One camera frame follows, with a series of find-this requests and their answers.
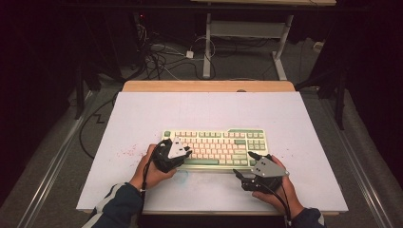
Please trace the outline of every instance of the forearm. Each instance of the forearm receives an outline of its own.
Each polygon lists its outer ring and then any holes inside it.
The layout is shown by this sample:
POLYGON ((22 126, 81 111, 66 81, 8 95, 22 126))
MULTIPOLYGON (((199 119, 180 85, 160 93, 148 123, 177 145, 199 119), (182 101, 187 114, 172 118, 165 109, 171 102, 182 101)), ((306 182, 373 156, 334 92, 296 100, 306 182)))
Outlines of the forearm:
POLYGON ((131 184, 116 184, 98 203, 83 227, 128 227, 131 217, 140 210, 142 203, 139 191, 131 184))
POLYGON ((316 208, 304 208, 292 220, 293 228, 326 228, 325 219, 316 208))

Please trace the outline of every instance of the hand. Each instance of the hand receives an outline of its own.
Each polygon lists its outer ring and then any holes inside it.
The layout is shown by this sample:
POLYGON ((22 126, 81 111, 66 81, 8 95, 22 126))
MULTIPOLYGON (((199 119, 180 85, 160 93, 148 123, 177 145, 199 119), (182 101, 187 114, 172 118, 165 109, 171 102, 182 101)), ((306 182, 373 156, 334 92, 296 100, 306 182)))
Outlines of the hand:
MULTIPOLYGON (((272 160, 274 163, 276 163, 277 165, 279 165, 280 167, 283 167, 285 169, 285 166, 281 163, 281 161, 279 161, 273 155, 272 155, 272 160)), ((296 189, 294 188, 294 185, 291 183, 288 176, 284 176, 282 178, 282 187, 280 187, 276 191, 276 193, 284 200, 284 202, 287 203, 287 200, 284 196, 284 191, 285 191, 285 194, 287 195, 288 204, 290 206, 291 219, 293 219, 295 216, 297 216, 303 210, 303 206, 299 202, 299 200, 297 198, 296 189)), ((271 195, 271 194, 264 194, 264 193, 257 192, 257 191, 253 192, 252 196, 255 198, 258 198, 259 200, 272 204, 279 212, 281 212, 283 215, 285 215, 284 206, 276 198, 276 196, 271 195)))
MULTIPOLYGON (((143 185, 144 167, 147 164, 155 146, 156 146, 155 144, 151 144, 148 146, 147 154, 145 156, 143 156, 142 159, 140 160, 139 165, 137 166, 136 172, 134 173, 134 176, 130 181, 131 185, 133 185, 139 191, 140 191, 140 189, 142 189, 142 185, 143 185)), ((176 169, 172 169, 168 173, 164 173, 164 172, 160 171, 155 166, 154 162, 152 161, 148 168, 148 173, 147 173, 147 177, 145 180, 147 183, 146 188, 147 189, 152 188, 155 185, 157 185, 159 182, 172 178, 172 176, 174 176, 176 171, 177 171, 176 169)))

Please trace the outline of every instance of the mechanical keyboard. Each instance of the mechanical keyboard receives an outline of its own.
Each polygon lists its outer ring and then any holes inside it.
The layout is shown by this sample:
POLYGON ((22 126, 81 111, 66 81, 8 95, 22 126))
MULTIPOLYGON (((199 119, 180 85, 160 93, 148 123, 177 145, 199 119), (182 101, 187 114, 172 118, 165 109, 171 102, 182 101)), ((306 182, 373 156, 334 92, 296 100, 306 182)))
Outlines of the mechanical keyboard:
POLYGON ((181 170, 250 171, 256 161, 248 151, 267 155, 267 141, 261 129, 165 130, 163 140, 179 138, 192 154, 179 167, 181 170))

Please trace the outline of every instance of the white table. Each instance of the white table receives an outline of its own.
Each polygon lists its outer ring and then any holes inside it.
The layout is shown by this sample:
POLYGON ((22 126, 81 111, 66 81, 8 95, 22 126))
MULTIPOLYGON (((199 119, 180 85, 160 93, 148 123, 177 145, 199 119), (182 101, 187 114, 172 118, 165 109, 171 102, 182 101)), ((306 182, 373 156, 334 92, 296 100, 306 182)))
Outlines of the white table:
MULTIPOLYGON (((348 210, 298 92, 121 92, 77 209, 92 210, 113 184, 130 180, 164 130, 232 127, 265 130, 270 153, 291 173, 304 206, 325 214, 348 210)), ((183 171, 148 191, 144 213, 277 214, 243 191, 234 174, 183 171)))

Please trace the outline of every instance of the table surface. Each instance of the table surface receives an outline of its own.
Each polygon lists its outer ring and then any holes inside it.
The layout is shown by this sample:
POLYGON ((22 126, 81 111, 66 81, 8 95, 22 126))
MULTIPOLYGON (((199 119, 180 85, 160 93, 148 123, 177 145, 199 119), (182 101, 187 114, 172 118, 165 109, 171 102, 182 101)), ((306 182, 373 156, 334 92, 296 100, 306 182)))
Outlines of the table surface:
POLYGON ((295 6, 334 6, 336 0, 192 0, 206 3, 241 3, 265 5, 295 5, 295 6))
MULTIPOLYGON (((288 168, 304 206, 316 207, 328 215, 348 211, 304 103, 292 84, 239 81, 127 82, 112 111, 77 209, 90 211, 113 184, 129 180, 148 145, 160 141, 164 130, 233 127, 266 131, 269 153, 277 155, 288 168), (234 92, 239 89, 249 92, 234 92)), ((144 213, 278 214, 250 195, 240 188, 234 174, 179 171, 148 191, 144 213)))

